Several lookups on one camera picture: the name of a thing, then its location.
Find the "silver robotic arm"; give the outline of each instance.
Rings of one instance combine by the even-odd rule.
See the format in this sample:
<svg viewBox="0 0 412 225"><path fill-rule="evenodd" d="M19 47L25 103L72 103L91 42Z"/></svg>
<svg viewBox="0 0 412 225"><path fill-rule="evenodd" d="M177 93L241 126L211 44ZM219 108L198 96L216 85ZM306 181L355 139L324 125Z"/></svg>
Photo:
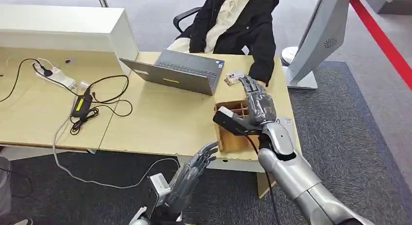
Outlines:
<svg viewBox="0 0 412 225"><path fill-rule="evenodd" d="M309 225L373 225L336 199L321 183L309 163L296 151L286 128L276 122L273 100L249 76L240 78L246 92L248 120L220 107L213 121L234 135L259 135L258 160L279 187L299 207ZM163 174L147 179L145 204L130 225L182 224L181 212L205 168L216 157L217 142L200 149L182 165L170 183Z"/></svg>
<svg viewBox="0 0 412 225"><path fill-rule="evenodd" d="M296 203L308 224L373 225L322 185L309 163L294 150L288 132L281 124L270 122L263 126L263 133L270 137L274 151L261 148L259 163L265 171L273 174L279 187Z"/></svg>
<svg viewBox="0 0 412 225"><path fill-rule="evenodd" d="M259 133L258 160L293 200L310 225L373 225L336 199L321 183L309 163L294 149L286 128L275 122L270 95L254 79L240 79L246 92L249 123Z"/></svg>

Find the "yellow label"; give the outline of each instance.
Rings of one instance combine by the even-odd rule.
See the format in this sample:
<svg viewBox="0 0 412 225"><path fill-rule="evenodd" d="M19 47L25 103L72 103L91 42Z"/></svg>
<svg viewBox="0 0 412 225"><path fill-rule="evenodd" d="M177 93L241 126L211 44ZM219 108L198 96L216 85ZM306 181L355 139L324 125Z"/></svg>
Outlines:
<svg viewBox="0 0 412 225"><path fill-rule="evenodd" d="M167 79L167 78L164 78L163 80L165 80L165 81L169 81L169 82L172 82L172 83L180 83L180 82L178 82L178 81L171 80L171 79Z"/></svg>
<svg viewBox="0 0 412 225"><path fill-rule="evenodd" d="M76 111L80 110L80 107L82 106L82 104L83 104L83 98L80 99L79 104L77 105Z"/></svg>

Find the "white shirt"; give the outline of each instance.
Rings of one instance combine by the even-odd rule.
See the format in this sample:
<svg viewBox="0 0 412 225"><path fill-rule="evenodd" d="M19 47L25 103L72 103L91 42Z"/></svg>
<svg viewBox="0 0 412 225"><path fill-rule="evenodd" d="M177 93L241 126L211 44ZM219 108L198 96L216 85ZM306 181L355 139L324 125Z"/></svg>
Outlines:
<svg viewBox="0 0 412 225"><path fill-rule="evenodd" d="M207 32L205 53L213 53L218 38L235 24L249 0L225 0L216 18L216 25ZM175 40L167 49L177 52L189 52L189 38Z"/></svg>

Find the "gray laptop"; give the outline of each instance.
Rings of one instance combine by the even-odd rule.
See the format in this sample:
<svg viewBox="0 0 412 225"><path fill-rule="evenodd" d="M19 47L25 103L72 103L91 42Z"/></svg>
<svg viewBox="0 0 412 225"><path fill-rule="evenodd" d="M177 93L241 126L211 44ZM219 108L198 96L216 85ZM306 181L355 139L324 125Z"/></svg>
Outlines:
<svg viewBox="0 0 412 225"><path fill-rule="evenodd" d="M213 95L224 61L181 52L164 51L156 65L119 58L143 80Z"/></svg>

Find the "power cord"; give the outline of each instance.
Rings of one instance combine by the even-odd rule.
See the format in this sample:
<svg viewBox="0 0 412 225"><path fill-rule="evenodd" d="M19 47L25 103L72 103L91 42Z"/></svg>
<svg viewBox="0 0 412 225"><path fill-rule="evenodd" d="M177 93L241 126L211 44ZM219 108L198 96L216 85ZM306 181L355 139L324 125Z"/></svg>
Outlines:
<svg viewBox="0 0 412 225"><path fill-rule="evenodd" d="M75 97L73 98L73 102L72 102L72 106L71 106L71 108L70 108L69 115L68 115L68 117L64 120L64 122L60 125L60 127L57 129L56 133L54 134L53 141L52 141L52 143L53 143L53 144L52 144L52 147L53 147L53 155L54 155L54 160L56 161L57 166L58 166L59 168L61 168L62 170L64 170L65 172L67 172L72 178L74 178L74 179L76 179L76 180L80 180L80 181L82 181L82 182L84 182L84 183L93 183L93 184L97 184L97 185L101 185L101 186L107 186L107 187L112 187L112 188L117 188L117 189L129 189L129 188L133 188L133 187L138 186L138 185L143 181L143 179L147 176L147 174L148 174L149 171L153 168L153 166L156 165L156 163L158 163L158 162L165 161L165 160L172 160L172 161L174 161L174 162L176 163L176 166L177 166L177 168L179 169L180 166L179 166L179 163L176 161L176 159L174 159L174 158L163 158L163 159L159 159L158 161L154 162L154 163L149 167L149 169L148 169L148 170L146 171L146 173L142 176L142 178L139 180L139 182L137 182L137 183L134 184L134 185L124 186L124 187L123 187L123 186L116 186L116 185L104 184L104 183L100 183L100 182L97 182L97 181L94 181L94 180L83 180L82 178L79 178L79 177L74 176L67 168L65 168L65 167L63 167L62 165L60 165L59 159L57 158L57 153L56 153L56 142L57 142L57 136L58 136L60 130L63 128L63 126L65 126L65 124L68 122L68 120L69 120L70 117L71 117L71 111L72 111L72 109L73 109L73 107L74 107L74 105L75 105L75 103L76 103L76 98L77 98L77 96L75 96Z"/></svg>
<svg viewBox="0 0 412 225"><path fill-rule="evenodd" d="M38 64L40 65L40 67L41 67L45 72L49 71L49 70L45 69L45 68L43 67L43 65L42 65L37 59L34 59L34 58L26 58L26 59L22 60L22 61L20 62L20 64L19 64L19 66L18 66L17 75L16 75L16 80L15 80L15 82L14 82L14 85L13 85L13 87L12 87L9 95L8 95L6 98L2 99L0 102L3 102L3 101L5 101L5 100L7 100L7 99L12 95L14 89L16 88L16 84L17 84L18 77L19 77L19 74L20 74L21 65L22 65L25 61L28 61L28 60L33 60L33 61L35 61L36 63L38 63ZM163 158L163 159L159 159L158 161L154 162L154 163L149 167L149 169L146 171L146 173L143 175L143 177L139 180L139 182L137 182L137 183L134 184L134 185L125 186L125 187L115 186L115 185L110 185L110 184L103 184L103 183L100 183L100 182L97 182L97 181L93 181L93 180L84 180L84 179L81 179L81 178L79 178L79 177L74 176L67 168L65 168L65 167L63 167L62 165L60 165L59 159L57 158L56 142L57 142L57 136L58 136L60 130L61 130L61 129L63 128L63 126L68 122L68 120L70 120L70 118L71 118L71 112L72 112L72 110L73 110L73 108L74 108L74 105L75 105L75 102L76 102L77 98L80 97L80 95L77 94L77 91L74 92L72 89L68 88L68 87L67 87L66 85L64 85L63 83L58 82L58 81L56 81L56 80L53 80L53 79L51 79L51 78L48 78L48 77L44 76L42 73L40 73L40 72L34 67L34 63L32 64L32 66L33 66L33 69L34 69L38 74L40 74L41 76L47 78L48 80L50 80L50 81L52 81L52 82L54 82L54 83L56 83L56 84L61 85L61 86L64 87L67 91L69 91L70 93L72 93L73 95L75 95L75 96L73 97L73 102L72 102L72 106L70 107L69 115L68 115L68 117L65 119L65 121L64 121L64 122L59 126L59 128L57 129L56 133L55 133L54 136L53 136L53 141L52 141L53 155L54 155L54 160L56 161L57 166L58 166L59 168L61 168L62 170L64 170L65 172L67 172L72 178L77 179L77 180L80 180L80 181L82 181L82 182L84 182L84 183L94 183L94 184L97 184L97 185L107 186L107 187L112 187L112 188L117 188L117 189L129 189L129 188L133 188L133 187L138 186L138 185L143 181L143 179L147 176L147 174L148 174L149 171L153 168L153 166L155 166L157 163L159 163L159 162L161 162L161 161L172 160L172 161L174 161L174 162L176 163L177 168L179 169L179 167L180 167L180 166L179 166L179 162L177 162L176 159L174 159L174 158ZM129 86L129 78L128 78L126 75L115 75L115 76L104 77L104 78L99 79L99 80L97 80L96 82L92 83L92 84L89 86L89 88L91 88L91 86L97 84L98 82L101 82L101 81L103 81L103 80L107 80L107 79L109 79L109 78L115 78L115 77L125 77L126 80L127 80L125 87L123 88L122 92L121 92L119 95L115 96L114 98L111 98L111 99L108 99L108 100L104 100L104 101L99 101L99 100L97 100L97 99L96 99L96 93L93 92L92 95L93 95L93 99L94 99L95 101L92 100L92 101L88 101L88 102L94 103L94 104L101 104L101 105L98 105L98 106L95 106L95 107L91 108L91 110L94 109L94 112L93 112L93 113L96 113L96 114L94 115L94 117L97 116L97 114L98 114L98 109L97 109L97 107L100 107L100 106L105 106L105 107L109 108L114 114L116 114L116 115L118 115L118 116L121 116L121 117L128 116L128 115L130 115L130 114L132 113L132 111L133 111L133 106L132 106L132 104L131 104L129 101L127 101L127 100L116 100L116 101L113 101L113 100L119 98L120 96L122 96L122 95L125 93L126 89L128 88L128 86ZM127 103L130 105L131 110L130 110L130 112L129 112L128 114L126 114L126 115L118 114L118 113L116 113L111 107L107 106L107 104L114 104L114 103L117 103L117 102L120 102L120 101L125 101L125 102L127 102ZM7 172L11 172L11 173L15 173L15 174L19 174L19 173L12 172L12 171L6 170L6 169L2 169L2 170L7 171ZM32 181L31 181L31 179L28 178L28 177L25 177L25 178L27 178L27 179L29 180L30 188L31 188L31 192L30 192L29 195L31 195L31 194L33 193L33 184L32 184Z"/></svg>
<svg viewBox="0 0 412 225"><path fill-rule="evenodd" d="M89 109L88 111L86 111L84 114L82 114L82 116L81 116L81 117L78 119L78 121L76 121L76 122L74 122L74 121L72 120L72 117L70 117L70 121L73 123L73 126L71 127L71 130L70 130L70 133L71 133L72 135L77 135L77 134L79 134L79 132L80 132L81 127L82 127L83 124L85 124L88 120L93 119L93 118L95 118L95 117L97 117L97 116L99 115L99 109L98 109L98 107L107 107L108 109L110 109L110 110L113 112L113 114L115 114L116 116L119 116L119 117L127 117L127 116L129 116L129 115L133 112L133 106L132 106L132 104L131 104L128 100L118 99L118 100L116 100L116 101L113 101L113 100L119 98L120 96L122 96L122 95L125 93L126 89L129 87L129 78L128 78L127 76L125 76L125 75L114 75L114 76L108 76L108 77L101 78L101 79L93 82L92 84L90 84L90 85L87 87L86 92L85 92L84 95L90 95L90 91L91 91L91 89L92 89L92 87L93 87L94 85L96 85L96 84L98 84L98 83L100 83L100 82L102 82L102 81L104 81L104 80L111 79L111 78L117 78L117 77L125 77L125 78L126 78L126 85L124 86L124 88L123 88L123 90L121 91L121 93L120 93L119 95L111 98L111 99L104 100L104 101L99 101L98 99L96 99L96 93L95 93L95 92L92 92L92 93L91 93L91 97L90 97L90 98L92 98L92 99L91 99L92 102L93 102L93 103L99 103L99 104L101 104L101 105L94 106L94 107L92 107L91 109ZM107 105L107 104L114 104L114 103L117 103L117 102L126 102L126 103L128 103L128 104L130 105L130 111L129 111L127 114L119 114L119 113L115 112L115 110L113 110L111 107L109 107L109 106Z"/></svg>
<svg viewBox="0 0 412 225"><path fill-rule="evenodd" d="M258 150L257 150L257 148L256 148L256 145L253 143L253 141L250 139L250 137L249 137L248 135L245 135L245 137L249 140L250 144L253 146L253 149L255 150L256 155L258 155L259 152L258 152ZM280 225L280 223L279 223L279 215L277 214L277 209L276 209L276 204L275 204L275 197L274 197L273 189L272 189L272 184L271 184L271 182L270 182L269 174L268 174L267 171L265 171L265 174L266 174L266 179L268 180L269 192L270 192L271 199L272 199L272 205L273 205L273 211L274 211L274 213L275 213L276 223L277 223L277 225Z"/></svg>
<svg viewBox="0 0 412 225"><path fill-rule="evenodd" d="M53 64L52 64L49 60L43 59L43 58L38 58L38 59L48 62L48 63L53 67ZM51 76L51 75L52 75L52 71L46 69L46 68L39 62L39 60L37 60L37 59L35 59L35 58L26 58L26 59L22 60L22 61L20 62L20 64L19 64L19 66L18 66L17 75L16 75L16 80L15 80L15 82L14 82L14 85L13 85L10 93L7 95L6 98L2 99L0 102L3 102L3 101L5 101L5 100L7 100L7 99L12 95L12 93L14 92L14 90L15 90L15 88L16 88L16 85L17 85L17 81L18 81L18 77L19 77L19 74L20 74L21 65L22 65L25 61L28 61L28 60L35 61L35 62L32 64L32 66L33 66L33 69L34 69L39 75L41 75L42 77L46 78L47 80L50 80L50 81L52 81L52 82L54 82L54 83L56 83L56 84L64 87L67 91L69 91L70 93L76 95L77 97L80 97L79 94L73 92L73 91L71 90L71 88L68 88L68 87L67 87L66 85L64 85L63 83L58 82L58 81L56 81L56 80L54 80L54 79L52 79L52 78L49 78L48 76ZM44 70L44 74L43 74L43 73L40 73L40 72L37 70L37 68L34 66L35 63L38 63L38 64L40 65L40 67ZM86 115L85 115L84 117L82 117L80 120L78 120L78 121L76 121L76 122L73 122L72 120L70 120L70 121L72 121L72 123L73 123L72 129L70 130L70 133L71 133L72 135L78 134L78 133L80 132L80 129L81 129L82 125L83 125L84 123L86 123L89 119L92 119L92 118L98 116L98 114L99 114L99 109L98 109L97 107L100 107L100 106L107 107L107 108L109 108L115 115L120 116L120 117L126 117L126 116L128 116L128 115L130 115L130 114L132 113L132 111L133 111L133 106L132 106L132 104L131 104L128 100L121 100L121 99L119 99L119 100L114 101L115 99L120 98L120 97L125 93L125 91L127 90L127 88L129 87L129 78L128 78L126 75L112 75L112 76L107 76L107 77L101 78L101 79L97 80L96 82L92 83L92 84L88 87L88 89L90 90L94 85L96 85L97 83L99 83L99 82L101 82L101 81L104 81L104 80L107 80L107 79L111 79L111 78L120 78L120 77L126 78L126 85L124 86L123 90L121 91L121 93L120 93L119 95L117 95L117 96L115 96L115 97L113 97L113 98L111 98L111 99L108 99L108 100L99 101L99 100L96 99L96 93L93 92L93 93L92 93L92 96L93 96L93 97L92 97L92 100L91 100L91 101L89 101L89 100L87 100L87 99L84 99L84 100L87 101L87 102L94 103L94 104L101 104L101 105L98 105L98 106L95 106L95 107L91 108L91 109L86 113ZM122 115L122 114L116 113L111 107L107 106L107 104L114 104L114 103L117 103L117 102L126 102L126 103L128 103L128 104L130 105L130 111L129 111L127 114Z"/></svg>
<svg viewBox="0 0 412 225"><path fill-rule="evenodd" d="M14 89L16 88L16 85L17 85L18 76L20 75L21 65L22 65L25 61L28 61L28 60L34 60L34 61L36 61L38 64L40 64L40 62L39 62L37 59L33 59L33 58L26 58L26 59L22 60L22 61L20 62L20 64L18 65L16 79L15 79L15 81L14 81L14 84L13 84L13 87L12 87L10 93L6 96L6 98L0 100L0 103L3 102L3 101L5 101L5 100L7 100L7 99L12 95L12 93L14 92Z"/></svg>
<svg viewBox="0 0 412 225"><path fill-rule="evenodd" d="M26 195L15 195L15 194L12 194L12 197L28 198L28 197L31 197L31 196L32 196L34 190L33 190L33 182L32 182L32 180L30 179L30 177L25 176L25 175L23 175L23 174L20 174L20 173L18 173L18 172L12 171L12 170L4 169L4 168L0 168L0 170L3 170L3 171L5 171L5 172L11 173L11 174L15 174L15 175L17 175L17 176L20 176L21 178L27 179L27 181L29 182L29 185L30 185L30 193L28 193L28 194L26 194Z"/></svg>

